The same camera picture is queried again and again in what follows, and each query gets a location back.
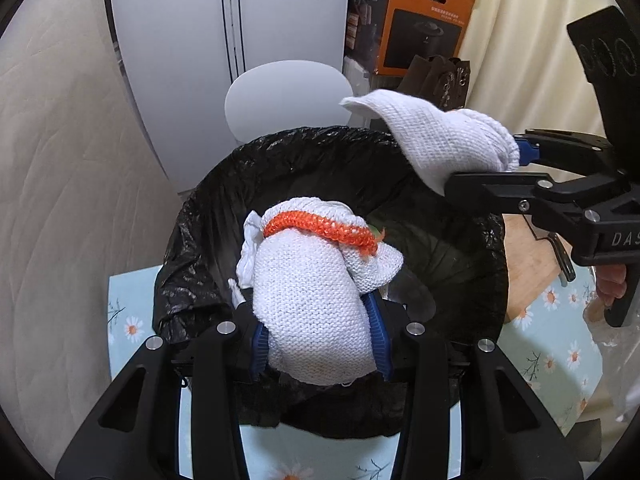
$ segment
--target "plastic bag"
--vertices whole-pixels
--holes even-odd
[[[602,355],[602,378],[616,420],[630,422],[640,406],[640,308],[632,304],[628,323],[619,328],[609,326],[604,319],[589,320],[587,310],[584,320]]]
[[[390,134],[347,127],[300,128],[262,137],[220,162],[184,203],[156,279],[154,329],[171,342],[230,319],[243,223],[255,210],[295,196],[347,204],[404,254],[390,284],[416,319],[449,340],[497,340],[507,305],[504,224],[452,208],[414,173]],[[410,290],[402,290],[403,283]],[[251,299],[251,290],[243,295]],[[453,400],[456,382],[452,379]],[[379,374],[348,387],[299,383],[269,367],[254,384],[236,385],[241,424],[280,422],[332,438],[392,435],[401,429],[404,384]]]

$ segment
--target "white cloth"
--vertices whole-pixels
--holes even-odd
[[[244,303],[246,301],[244,296],[242,295],[242,290],[240,290],[238,283],[233,278],[229,278],[228,280],[226,280],[226,284],[231,291],[231,303],[233,304],[234,308],[238,308],[238,305],[240,303]]]
[[[286,211],[368,228],[344,204],[294,198],[265,212],[260,235],[271,219]],[[398,273],[403,263],[398,250],[378,242],[376,254],[367,256],[359,248],[297,228],[255,244],[246,242],[238,269],[253,269],[254,313],[269,330],[272,367],[321,386],[349,383],[376,369],[369,317],[360,295]]]
[[[498,121],[474,110],[443,112],[430,102],[390,90],[349,97],[342,106],[382,118],[423,182],[444,195],[453,173],[515,171],[520,150]]]
[[[255,253],[258,250],[258,245],[262,242],[261,221],[262,218],[255,211],[251,211],[244,220],[244,242],[242,242],[240,260],[236,265],[236,276],[240,288],[254,286]]]

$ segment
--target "cardboard box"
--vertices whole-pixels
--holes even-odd
[[[414,56],[458,54],[475,0],[349,0],[345,54],[403,76]]]

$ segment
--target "white wardrobe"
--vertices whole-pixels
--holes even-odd
[[[238,144],[231,82],[255,66],[308,59],[341,69],[347,0],[111,0],[122,60],[151,143],[177,191]]]

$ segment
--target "floral tablecloth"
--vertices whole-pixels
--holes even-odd
[[[115,377],[152,334],[153,288],[160,267],[112,276],[107,332]],[[498,345],[538,394],[566,434],[575,424],[602,375],[602,360],[582,320],[594,294],[588,269],[577,268],[567,287],[559,280],[504,327]],[[191,395],[182,390],[179,425],[180,474],[192,478]],[[449,478],[460,474],[460,407],[451,410]],[[252,480],[388,480],[398,436],[331,440],[280,425],[241,428]]]

